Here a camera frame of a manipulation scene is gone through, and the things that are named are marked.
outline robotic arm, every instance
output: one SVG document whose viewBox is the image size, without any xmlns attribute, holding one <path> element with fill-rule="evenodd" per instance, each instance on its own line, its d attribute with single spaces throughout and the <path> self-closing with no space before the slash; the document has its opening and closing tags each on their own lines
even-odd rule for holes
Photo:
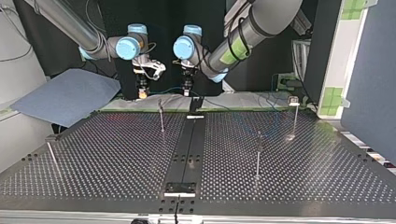
<svg viewBox="0 0 396 224">
<path fill-rule="evenodd" d="M 213 53 L 201 45 L 201 27 L 186 25 L 183 35 L 173 47 L 175 55 L 181 60 L 183 75 L 199 69 L 212 81 L 221 82 L 230 69 L 246 59 L 251 49 L 265 38 L 282 32 L 296 16 L 302 2 L 303 0 L 254 1 L 247 18 L 238 21 L 238 26 Z M 183 86 L 185 94 L 189 85 Z"/>
<path fill-rule="evenodd" d="M 43 15 L 79 45 L 81 55 L 88 60 L 122 58 L 132 60 L 138 75 L 137 86 L 147 96 L 149 80 L 146 69 L 155 70 L 152 80 L 158 80 L 165 65 L 149 58 L 149 37 L 143 24 L 130 24 L 127 36 L 106 39 L 93 26 L 76 14 L 65 0 L 25 0 L 36 13 Z"/>
</svg>

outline metal plate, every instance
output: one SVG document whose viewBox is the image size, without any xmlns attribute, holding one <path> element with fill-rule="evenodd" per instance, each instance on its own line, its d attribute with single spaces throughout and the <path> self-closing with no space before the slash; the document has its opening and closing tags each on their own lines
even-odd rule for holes
<svg viewBox="0 0 396 224">
<path fill-rule="evenodd" d="M 57 162 L 48 150 L 41 149 L 2 174 L 0 197 L 9 204 L 0 203 L 0 208 L 120 211 L 117 202 L 122 210 L 134 212 L 146 209 L 143 204 L 154 208 L 186 115 L 164 114 L 164 133 L 159 116 L 94 116 L 50 143 Z M 37 204 L 29 207 L 22 201 Z"/>
<path fill-rule="evenodd" d="M 311 113 L 290 140 L 293 121 L 293 112 L 208 113 L 194 213 L 396 217 L 394 175 Z"/>
</svg>

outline perforated metal table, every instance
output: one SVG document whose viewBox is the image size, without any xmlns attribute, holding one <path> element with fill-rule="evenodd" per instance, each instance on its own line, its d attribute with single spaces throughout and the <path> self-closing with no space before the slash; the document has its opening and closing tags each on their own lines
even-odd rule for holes
<svg viewBox="0 0 396 224">
<path fill-rule="evenodd" d="M 293 112 L 186 115 L 164 133 L 158 113 L 82 121 L 0 174 L 0 210 L 396 219 L 396 177 L 312 113 L 291 140 Z M 170 182 L 196 197 L 165 198 Z"/>
</svg>

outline blue towel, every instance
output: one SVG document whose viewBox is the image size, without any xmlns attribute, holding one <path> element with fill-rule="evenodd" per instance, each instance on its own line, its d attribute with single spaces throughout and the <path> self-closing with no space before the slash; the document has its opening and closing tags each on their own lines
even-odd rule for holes
<svg viewBox="0 0 396 224">
<path fill-rule="evenodd" d="M 120 90 L 109 77 L 69 69 L 11 105 L 22 114 L 70 127 L 106 105 Z"/>
</svg>

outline white wall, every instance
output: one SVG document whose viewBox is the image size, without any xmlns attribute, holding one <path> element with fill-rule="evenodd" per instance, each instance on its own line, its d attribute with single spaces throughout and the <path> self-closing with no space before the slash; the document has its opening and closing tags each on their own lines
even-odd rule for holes
<svg viewBox="0 0 396 224">
<path fill-rule="evenodd" d="M 324 91 L 327 87 L 343 88 L 341 96 L 343 98 L 347 97 L 347 91 L 352 77 L 356 56 L 358 54 L 366 16 L 367 8 L 361 13 L 361 18 L 359 20 L 341 20 L 340 13 L 318 108 L 321 108 Z M 321 119 L 340 119 L 343 114 L 343 110 L 343 107 L 338 107 L 337 114 L 335 116 L 320 115 L 319 111 L 318 116 Z"/>
<path fill-rule="evenodd" d="M 14 7 L 10 0 L 0 0 L 0 4 Z M 7 14 L 23 31 L 19 18 L 13 13 Z M 6 18 L 0 15 L 0 61 L 18 57 L 28 49 L 29 45 L 18 35 Z M 33 50 L 26 57 L 16 61 L 0 62 L 0 105 L 21 98 L 45 82 L 44 72 Z"/>
<path fill-rule="evenodd" d="M 0 4 L 14 7 L 11 0 L 0 0 Z M 8 15 L 23 31 L 18 16 Z M 28 49 L 29 45 L 0 14 L 0 61 L 23 55 Z M 0 172 L 45 144 L 45 137 L 52 134 L 48 122 L 5 110 L 45 82 L 33 50 L 21 59 L 0 62 Z"/>
</svg>

